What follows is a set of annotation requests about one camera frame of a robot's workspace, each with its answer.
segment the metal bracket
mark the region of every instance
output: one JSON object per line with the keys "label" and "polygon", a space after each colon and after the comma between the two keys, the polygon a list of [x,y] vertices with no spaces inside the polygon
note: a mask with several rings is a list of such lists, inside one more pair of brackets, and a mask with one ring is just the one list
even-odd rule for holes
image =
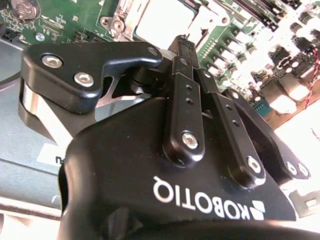
{"label": "metal bracket", "polygon": [[176,56],[172,62],[163,150],[178,166],[189,167],[205,154],[200,87],[189,61]]}
{"label": "metal bracket", "polygon": [[305,165],[240,94],[233,89],[227,89],[223,94],[233,100],[250,138],[258,147],[265,169],[279,185],[311,177]]}
{"label": "metal bracket", "polygon": [[146,42],[39,44],[23,52],[21,77],[35,93],[82,114],[96,107],[103,77],[119,78],[136,66],[155,68],[162,60]]}
{"label": "metal bracket", "polygon": [[244,188],[266,182],[266,172],[232,100],[219,93],[215,79],[204,69],[197,70],[204,110],[210,110],[218,125],[231,177]]}

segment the circuit board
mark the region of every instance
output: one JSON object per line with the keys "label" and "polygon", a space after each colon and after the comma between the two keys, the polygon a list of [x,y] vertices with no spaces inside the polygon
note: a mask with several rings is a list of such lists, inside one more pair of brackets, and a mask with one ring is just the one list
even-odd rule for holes
{"label": "circuit board", "polygon": [[[117,1],[84,0],[38,0],[41,16],[34,20],[21,21],[10,8],[0,11],[0,21],[7,28],[19,32],[19,40],[25,44],[71,43],[75,33],[93,32],[106,41],[112,41],[110,34],[99,26],[99,16],[112,16]],[[36,34],[45,39],[39,42]]]}
{"label": "circuit board", "polygon": [[[284,105],[306,97],[319,6],[314,0],[0,0],[0,37],[25,45],[144,40],[168,49],[184,34],[221,91],[236,89],[262,116],[270,107],[286,114],[296,108]],[[285,77],[295,85],[281,82]],[[273,104],[278,98],[264,93],[272,84],[286,98],[280,108]],[[290,96],[297,88],[303,97]]]}

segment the robotiq logo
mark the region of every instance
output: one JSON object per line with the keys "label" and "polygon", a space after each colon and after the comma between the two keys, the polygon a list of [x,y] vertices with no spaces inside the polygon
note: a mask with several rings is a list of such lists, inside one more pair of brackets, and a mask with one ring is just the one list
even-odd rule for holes
{"label": "robotiq logo", "polygon": [[[153,185],[153,194],[160,202],[164,204],[171,203],[175,200],[175,205],[180,208],[196,211],[197,209],[204,213],[210,214],[214,212],[218,217],[232,220],[264,220],[265,205],[262,201],[253,200],[252,206],[249,208],[246,205],[235,203],[231,200],[222,200],[221,197],[213,196],[210,198],[204,192],[197,192],[191,196],[190,189],[185,188],[182,190],[179,185],[174,185],[174,188],[167,181],[161,180],[159,177],[154,176],[155,183]],[[181,200],[181,192],[185,193],[185,200]]]}

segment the red wire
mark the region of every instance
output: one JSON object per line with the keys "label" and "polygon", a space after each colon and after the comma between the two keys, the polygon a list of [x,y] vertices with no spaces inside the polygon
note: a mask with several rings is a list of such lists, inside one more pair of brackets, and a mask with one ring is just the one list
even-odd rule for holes
{"label": "red wire", "polygon": [[305,100],[305,108],[304,109],[307,109],[307,107],[309,106],[310,98],[312,96],[312,90],[314,88],[315,83],[318,80],[320,58],[317,57],[317,53],[318,53],[318,49],[315,48],[313,50],[313,55],[316,57],[315,64],[314,64],[314,73],[313,73],[313,78],[312,78],[312,81],[311,81],[311,84],[309,87],[309,93],[308,93],[308,96],[306,97],[306,100]]}

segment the silver screw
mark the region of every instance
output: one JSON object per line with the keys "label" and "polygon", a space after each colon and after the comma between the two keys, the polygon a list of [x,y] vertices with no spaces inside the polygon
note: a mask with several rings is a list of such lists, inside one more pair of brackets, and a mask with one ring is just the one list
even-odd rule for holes
{"label": "silver screw", "polygon": [[298,163],[298,168],[300,169],[303,175],[305,175],[306,177],[309,176],[308,170],[301,163]]}
{"label": "silver screw", "polygon": [[151,53],[152,55],[154,55],[154,56],[157,56],[158,55],[158,53],[157,53],[157,50],[155,50],[153,47],[148,47],[148,51],[149,51],[149,53]]}
{"label": "silver screw", "polygon": [[101,24],[102,25],[108,25],[109,21],[106,17],[102,17],[101,20],[100,20]]}
{"label": "silver screw", "polygon": [[180,61],[182,62],[183,65],[188,66],[188,63],[184,58],[180,57]]}
{"label": "silver screw", "polygon": [[58,69],[64,64],[59,57],[54,55],[43,56],[41,60],[44,65],[52,69]]}
{"label": "silver screw", "polygon": [[252,156],[248,156],[246,158],[246,161],[249,165],[249,167],[256,173],[256,174],[259,174],[261,173],[261,166],[259,164],[259,162],[254,159]]}
{"label": "silver screw", "polygon": [[35,39],[36,39],[38,42],[43,42],[43,41],[46,39],[46,37],[45,37],[45,35],[43,35],[42,33],[37,32],[37,33],[35,34]]}
{"label": "silver screw", "polygon": [[124,29],[124,26],[121,21],[115,21],[113,23],[113,27],[118,31],[122,31]]}
{"label": "silver screw", "polygon": [[289,171],[293,174],[293,175],[298,175],[298,171],[297,169],[290,163],[290,162],[286,162],[286,167],[289,169]]}
{"label": "silver screw", "polygon": [[210,73],[208,73],[206,70],[203,71],[203,74],[209,79],[211,78]]}
{"label": "silver screw", "polygon": [[236,92],[232,92],[232,96],[235,98],[235,99],[238,99],[239,98],[239,95],[238,95],[238,93],[236,93]]}
{"label": "silver screw", "polygon": [[74,75],[74,81],[86,88],[91,87],[94,84],[93,77],[85,72],[78,72],[76,75]]}
{"label": "silver screw", "polygon": [[184,132],[182,134],[182,141],[190,149],[196,149],[199,145],[196,137],[190,132]]}

